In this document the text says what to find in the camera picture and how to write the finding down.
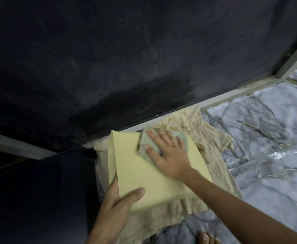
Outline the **person's foot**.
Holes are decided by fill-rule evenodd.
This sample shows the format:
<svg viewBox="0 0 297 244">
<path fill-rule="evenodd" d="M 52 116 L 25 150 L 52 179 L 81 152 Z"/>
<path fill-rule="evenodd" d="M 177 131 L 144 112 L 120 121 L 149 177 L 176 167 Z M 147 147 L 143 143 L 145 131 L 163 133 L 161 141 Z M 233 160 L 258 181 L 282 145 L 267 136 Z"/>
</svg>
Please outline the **person's foot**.
<svg viewBox="0 0 297 244">
<path fill-rule="evenodd" d="M 198 231 L 196 244 L 221 244 L 221 240 L 204 231 Z"/>
</svg>

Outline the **black cabinet panel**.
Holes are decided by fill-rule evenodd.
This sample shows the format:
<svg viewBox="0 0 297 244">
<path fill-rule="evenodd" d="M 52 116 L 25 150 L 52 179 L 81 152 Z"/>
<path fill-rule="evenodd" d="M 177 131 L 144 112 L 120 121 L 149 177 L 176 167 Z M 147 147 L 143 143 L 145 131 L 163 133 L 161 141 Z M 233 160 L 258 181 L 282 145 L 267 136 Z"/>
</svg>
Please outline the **black cabinet panel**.
<svg viewBox="0 0 297 244">
<path fill-rule="evenodd" d="M 60 152 L 275 72 L 297 0 L 0 0 L 0 134 Z"/>
</svg>

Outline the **pale yellow plastic box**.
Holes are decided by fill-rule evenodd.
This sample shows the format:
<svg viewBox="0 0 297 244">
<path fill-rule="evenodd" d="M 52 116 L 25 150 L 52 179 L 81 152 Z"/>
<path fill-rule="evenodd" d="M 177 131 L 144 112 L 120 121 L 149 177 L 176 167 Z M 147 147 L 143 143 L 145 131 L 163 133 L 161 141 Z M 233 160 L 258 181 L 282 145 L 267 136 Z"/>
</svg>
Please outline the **pale yellow plastic box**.
<svg viewBox="0 0 297 244">
<path fill-rule="evenodd" d="M 107 160 L 109 183 L 118 174 L 120 197 L 143 187 L 141 200 L 131 206 L 130 214 L 139 214 L 178 199 L 195 194 L 182 182 L 166 177 L 152 163 L 138 153 L 139 132 L 111 131 L 108 140 Z"/>
</svg>

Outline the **grey-green cleaning cloth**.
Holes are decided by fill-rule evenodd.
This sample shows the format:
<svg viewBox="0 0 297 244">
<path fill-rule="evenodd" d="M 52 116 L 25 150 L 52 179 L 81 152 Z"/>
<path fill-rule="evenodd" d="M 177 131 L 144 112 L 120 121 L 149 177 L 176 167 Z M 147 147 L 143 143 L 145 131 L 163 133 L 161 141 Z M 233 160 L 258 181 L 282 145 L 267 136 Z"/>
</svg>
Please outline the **grey-green cleaning cloth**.
<svg viewBox="0 0 297 244">
<path fill-rule="evenodd" d="M 147 162 L 153 164 L 151 158 L 148 156 L 148 154 L 146 153 L 146 149 L 145 149 L 145 145 L 150 146 L 153 150 L 155 150 L 158 155 L 162 155 L 162 152 L 160 150 L 160 148 L 154 143 L 154 141 L 148 136 L 147 131 L 150 130 L 152 131 L 155 135 L 158 135 L 158 133 L 156 132 L 157 128 L 154 127 L 146 127 L 144 130 L 142 130 L 142 132 L 140 133 L 140 139 L 139 139 L 139 143 L 138 143 L 138 154 Z M 186 151 L 188 151 L 188 139 L 187 139 L 187 135 L 184 133 L 181 133 L 179 131 L 170 131 L 170 133 L 176 138 L 179 137 L 182 139 Z"/>
</svg>

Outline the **clear plastic sheet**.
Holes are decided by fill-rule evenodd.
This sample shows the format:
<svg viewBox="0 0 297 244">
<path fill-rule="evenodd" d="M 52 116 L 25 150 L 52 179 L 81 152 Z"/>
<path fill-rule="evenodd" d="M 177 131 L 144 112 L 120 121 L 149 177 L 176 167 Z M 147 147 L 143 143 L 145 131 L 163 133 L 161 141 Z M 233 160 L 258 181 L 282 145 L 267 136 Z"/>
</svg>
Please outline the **clear plastic sheet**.
<svg viewBox="0 0 297 244">
<path fill-rule="evenodd" d="M 233 162 L 228 168 L 234 176 L 248 173 L 257 178 L 277 177 L 277 174 L 297 171 L 297 140 L 292 144 L 281 144 L 276 151 Z"/>
</svg>

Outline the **dark cabinet door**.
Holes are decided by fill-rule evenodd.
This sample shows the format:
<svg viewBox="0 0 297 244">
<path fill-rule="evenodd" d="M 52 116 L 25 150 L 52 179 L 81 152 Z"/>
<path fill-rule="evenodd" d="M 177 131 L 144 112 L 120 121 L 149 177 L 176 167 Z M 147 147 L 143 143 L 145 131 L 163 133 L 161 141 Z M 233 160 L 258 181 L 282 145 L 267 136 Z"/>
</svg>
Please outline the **dark cabinet door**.
<svg viewBox="0 0 297 244">
<path fill-rule="evenodd" d="M 84 153 L 0 173 L 0 244 L 85 244 L 98 209 L 94 159 Z"/>
</svg>

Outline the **person's right hand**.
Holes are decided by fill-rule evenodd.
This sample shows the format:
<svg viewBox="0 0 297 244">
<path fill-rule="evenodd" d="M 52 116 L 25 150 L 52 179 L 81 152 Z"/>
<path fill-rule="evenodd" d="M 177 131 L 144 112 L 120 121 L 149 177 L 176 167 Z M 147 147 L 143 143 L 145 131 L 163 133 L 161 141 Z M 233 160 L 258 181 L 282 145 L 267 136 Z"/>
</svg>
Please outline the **person's right hand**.
<svg viewBox="0 0 297 244">
<path fill-rule="evenodd" d="M 155 164 L 157 168 L 167 177 L 175 180 L 182 181 L 188 184 L 189 181 L 193 181 L 194 178 L 201 178 L 201 174 L 191 167 L 185 145 L 181 138 L 178 139 L 178 148 L 171 148 L 168 151 L 163 151 L 165 145 L 163 141 L 163 130 L 157 128 L 155 135 L 152 131 L 148 130 L 148 136 L 154 141 L 154 143 L 160 148 L 164 162 L 161 164 Z"/>
</svg>

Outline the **person's left forearm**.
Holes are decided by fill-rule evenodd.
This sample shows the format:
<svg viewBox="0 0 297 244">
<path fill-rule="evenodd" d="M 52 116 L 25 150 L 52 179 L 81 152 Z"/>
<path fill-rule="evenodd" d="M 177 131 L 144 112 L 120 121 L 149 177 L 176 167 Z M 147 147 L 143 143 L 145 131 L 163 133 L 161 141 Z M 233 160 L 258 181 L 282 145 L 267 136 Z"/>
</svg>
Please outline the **person's left forearm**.
<svg viewBox="0 0 297 244">
<path fill-rule="evenodd" d="M 85 244 L 116 244 L 117 239 L 110 229 L 95 227 L 90 232 Z"/>
</svg>

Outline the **person's left hand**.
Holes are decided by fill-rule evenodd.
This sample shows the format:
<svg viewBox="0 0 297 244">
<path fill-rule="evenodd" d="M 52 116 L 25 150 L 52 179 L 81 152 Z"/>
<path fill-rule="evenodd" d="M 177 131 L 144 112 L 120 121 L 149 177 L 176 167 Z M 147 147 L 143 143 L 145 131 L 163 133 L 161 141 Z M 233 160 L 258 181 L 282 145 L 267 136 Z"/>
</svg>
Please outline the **person's left hand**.
<svg viewBox="0 0 297 244">
<path fill-rule="evenodd" d="M 119 234 L 125 227 L 130 214 L 130 209 L 119 205 L 122 197 L 119 196 L 118 176 L 115 174 L 108 190 L 105 193 L 104 200 L 100 207 L 94 227 L 110 229 L 118 238 Z"/>
</svg>

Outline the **person's right forearm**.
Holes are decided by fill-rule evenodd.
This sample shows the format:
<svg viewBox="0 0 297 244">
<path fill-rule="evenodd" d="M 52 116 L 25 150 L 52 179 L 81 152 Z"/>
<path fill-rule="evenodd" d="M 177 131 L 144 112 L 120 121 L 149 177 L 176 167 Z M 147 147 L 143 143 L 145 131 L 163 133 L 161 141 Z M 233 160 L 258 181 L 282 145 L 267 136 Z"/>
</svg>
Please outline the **person's right forearm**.
<svg viewBox="0 0 297 244">
<path fill-rule="evenodd" d="M 180 177 L 241 244 L 297 244 L 297 232 L 233 196 L 190 168 Z"/>
</svg>

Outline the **stained beige cloth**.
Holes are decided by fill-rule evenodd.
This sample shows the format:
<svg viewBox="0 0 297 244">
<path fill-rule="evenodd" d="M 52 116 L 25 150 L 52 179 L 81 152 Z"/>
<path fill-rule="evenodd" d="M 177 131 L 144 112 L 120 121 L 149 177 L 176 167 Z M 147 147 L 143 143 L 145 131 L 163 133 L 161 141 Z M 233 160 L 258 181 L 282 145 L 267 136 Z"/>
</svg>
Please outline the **stained beige cloth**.
<svg viewBox="0 0 297 244">
<path fill-rule="evenodd" d="M 238 198 L 242 197 L 221 155 L 224 150 L 233 149 L 233 138 L 203 120 L 197 105 L 176 111 L 152 127 L 186 134 L 191 166 L 227 192 Z M 104 192 L 110 185 L 107 163 L 108 140 L 109 138 L 94 145 L 99 157 L 96 171 Z M 206 211 L 208 211 L 207 205 L 194 195 L 139 214 L 131 214 L 120 234 L 120 244 L 142 244 L 160 229 L 178 224 L 192 214 Z"/>
</svg>

